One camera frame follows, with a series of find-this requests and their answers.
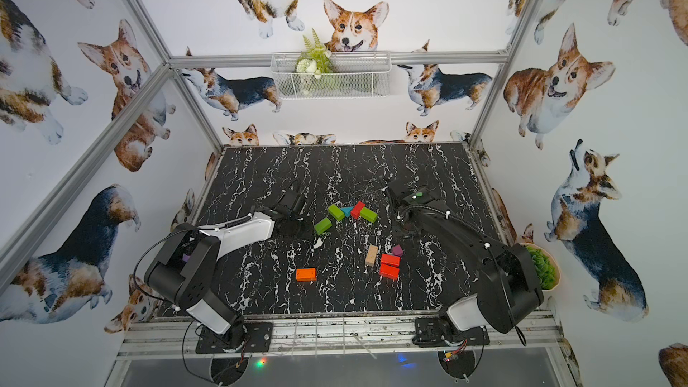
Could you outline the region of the green block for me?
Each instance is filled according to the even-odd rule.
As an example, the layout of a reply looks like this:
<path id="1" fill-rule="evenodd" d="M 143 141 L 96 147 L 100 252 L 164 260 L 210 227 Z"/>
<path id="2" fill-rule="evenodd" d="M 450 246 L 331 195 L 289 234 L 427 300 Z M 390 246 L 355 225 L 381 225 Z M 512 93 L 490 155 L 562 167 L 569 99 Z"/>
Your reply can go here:
<path id="1" fill-rule="evenodd" d="M 329 218 L 325 218 L 323 220 L 320 220 L 319 222 L 315 223 L 314 225 L 314 230 L 317 236 L 322 236 L 325 234 L 333 224 L 331 223 L 331 220 Z"/>
<path id="2" fill-rule="evenodd" d="M 361 209 L 359 216 L 370 223 L 376 223 L 378 219 L 378 214 L 367 207 Z"/>
<path id="3" fill-rule="evenodd" d="M 337 221 L 342 221 L 346 218 L 346 214 L 342 209 L 340 209 L 338 206 L 335 204 L 332 204 L 328 207 L 328 213 L 329 215 L 333 216 L 335 220 Z"/>

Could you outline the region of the red block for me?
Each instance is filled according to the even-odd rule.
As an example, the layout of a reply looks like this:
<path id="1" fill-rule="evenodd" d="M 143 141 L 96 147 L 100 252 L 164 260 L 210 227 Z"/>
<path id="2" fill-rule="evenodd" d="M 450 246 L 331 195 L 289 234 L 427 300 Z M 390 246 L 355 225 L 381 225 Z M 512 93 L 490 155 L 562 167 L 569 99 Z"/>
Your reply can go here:
<path id="1" fill-rule="evenodd" d="M 365 204 L 363 202 L 358 202 L 353 209 L 350 212 L 350 216 L 353 219 L 358 219 L 360 217 L 361 211 L 365 208 Z"/>
<path id="2" fill-rule="evenodd" d="M 383 254 L 381 256 L 381 264 L 399 267 L 401 265 L 401 258 L 392 254 Z"/>
<path id="3" fill-rule="evenodd" d="M 388 264 L 381 264 L 379 273 L 382 277 L 386 279 L 397 281 L 400 275 L 400 268 Z"/>

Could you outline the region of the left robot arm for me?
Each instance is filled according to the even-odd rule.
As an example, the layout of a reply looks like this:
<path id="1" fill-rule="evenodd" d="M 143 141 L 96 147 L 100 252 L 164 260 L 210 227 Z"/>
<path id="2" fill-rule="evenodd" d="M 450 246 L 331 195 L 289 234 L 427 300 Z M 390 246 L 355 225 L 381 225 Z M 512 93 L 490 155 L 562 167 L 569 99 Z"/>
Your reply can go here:
<path id="1" fill-rule="evenodd" d="M 161 241 L 143 280 L 160 297 L 237 347 L 247 331 L 243 316 L 211 290 L 216 265 L 222 257 L 268 240 L 280 229 L 301 225 L 305 208 L 306 196 L 289 189 L 274 205 L 234 220 L 206 226 L 180 224 Z"/>

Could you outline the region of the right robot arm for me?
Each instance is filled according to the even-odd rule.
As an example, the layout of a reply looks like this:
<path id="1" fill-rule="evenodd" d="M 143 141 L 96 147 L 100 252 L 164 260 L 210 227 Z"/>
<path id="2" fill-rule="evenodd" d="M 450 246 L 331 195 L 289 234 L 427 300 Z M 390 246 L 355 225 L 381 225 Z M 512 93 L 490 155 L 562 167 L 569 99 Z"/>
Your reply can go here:
<path id="1" fill-rule="evenodd" d="M 491 327 L 508 333 L 544 302 L 535 263 L 523 245 L 489 238 L 425 187 L 400 180 L 386 186 L 401 226 L 437 238 L 456 255 L 476 281 L 466 297 L 442 311 L 456 331 Z"/>

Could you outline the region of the orange block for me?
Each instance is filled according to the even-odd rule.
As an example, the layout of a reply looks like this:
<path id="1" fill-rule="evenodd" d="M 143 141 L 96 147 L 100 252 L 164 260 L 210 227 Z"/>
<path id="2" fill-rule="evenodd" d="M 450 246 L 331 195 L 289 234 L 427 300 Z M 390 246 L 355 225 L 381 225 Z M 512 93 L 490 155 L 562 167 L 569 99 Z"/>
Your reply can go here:
<path id="1" fill-rule="evenodd" d="M 296 281 L 297 282 L 311 282 L 317 280 L 317 269 L 315 268 L 304 268 L 297 269 L 296 271 Z"/>

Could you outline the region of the natural wood block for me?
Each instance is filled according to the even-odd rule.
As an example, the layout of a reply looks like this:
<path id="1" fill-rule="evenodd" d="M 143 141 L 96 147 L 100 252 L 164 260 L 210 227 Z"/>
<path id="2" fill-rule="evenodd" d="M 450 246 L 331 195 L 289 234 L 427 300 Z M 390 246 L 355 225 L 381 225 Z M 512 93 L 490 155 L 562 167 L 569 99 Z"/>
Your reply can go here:
<path id="1" fill-rule="evenodd" d="M 365 257 L 365 266 L 373 267 L 376 265 L 376 258 L 378 255 L 379 247 L 377 245 L 370 245 L 367 249 L 367 255 Z"/>

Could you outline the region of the beige pot with plant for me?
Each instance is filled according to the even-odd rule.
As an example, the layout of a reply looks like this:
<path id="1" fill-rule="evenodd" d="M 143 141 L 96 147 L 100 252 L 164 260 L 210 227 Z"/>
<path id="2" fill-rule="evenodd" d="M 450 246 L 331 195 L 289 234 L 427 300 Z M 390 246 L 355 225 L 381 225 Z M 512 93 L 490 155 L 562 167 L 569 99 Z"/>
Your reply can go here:
<path id="1" fill-rule="evenodd" d="M 540 286 L 542 290 L 552 291 L 561 281 L 561 272 L 555 258 L 551 256 L 546 250 L 534 244 L 524 245 L 528 250 L 533 263 L 535 264 L 536 272 L 539 277 Z"/>

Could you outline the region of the green fern with flower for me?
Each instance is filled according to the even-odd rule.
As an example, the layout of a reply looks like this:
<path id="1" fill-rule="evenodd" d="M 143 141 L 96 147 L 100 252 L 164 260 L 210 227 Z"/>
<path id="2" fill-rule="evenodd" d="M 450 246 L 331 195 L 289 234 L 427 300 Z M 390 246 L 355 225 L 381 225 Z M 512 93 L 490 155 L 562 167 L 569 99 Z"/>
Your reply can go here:
<path id="1" fill-rule="evenodd" d="M 304 96 L 315 96 L 334 89 L 334 73 L 331 63 L 331 51 L 320 40 L 315 30 L 312 39 L 303 36 L 306 50 L 297 60 L 295 72 L 299 80 L 300 91 Z"/>

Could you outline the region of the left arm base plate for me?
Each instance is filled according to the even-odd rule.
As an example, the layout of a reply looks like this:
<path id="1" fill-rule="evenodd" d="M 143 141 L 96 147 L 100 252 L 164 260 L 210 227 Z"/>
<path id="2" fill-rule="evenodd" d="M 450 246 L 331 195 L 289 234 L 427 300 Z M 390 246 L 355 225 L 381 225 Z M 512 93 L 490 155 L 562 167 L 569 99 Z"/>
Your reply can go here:
<path id="1" fill-rule="evenodd" d="M 218 334 L 203 326 L 196 345 L 197 354 L 265 353 L 272 343 L 272 322 L 246 322 Z"/>

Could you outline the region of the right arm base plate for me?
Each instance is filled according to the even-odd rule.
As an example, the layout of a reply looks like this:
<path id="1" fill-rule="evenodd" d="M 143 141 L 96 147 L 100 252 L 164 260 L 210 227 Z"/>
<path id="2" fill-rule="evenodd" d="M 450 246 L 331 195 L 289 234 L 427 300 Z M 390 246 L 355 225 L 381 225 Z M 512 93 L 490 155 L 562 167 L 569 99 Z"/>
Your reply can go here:
<path id="1" fill-rule="evenodd" d="M 490 339 L 482 326 L 460 331 L 444 318 L 419 317 L 414 322 L 414 336 L 411 342 L 420 348 L 460 345 L 463 342 L 468 346 L 487 346 Z"/>

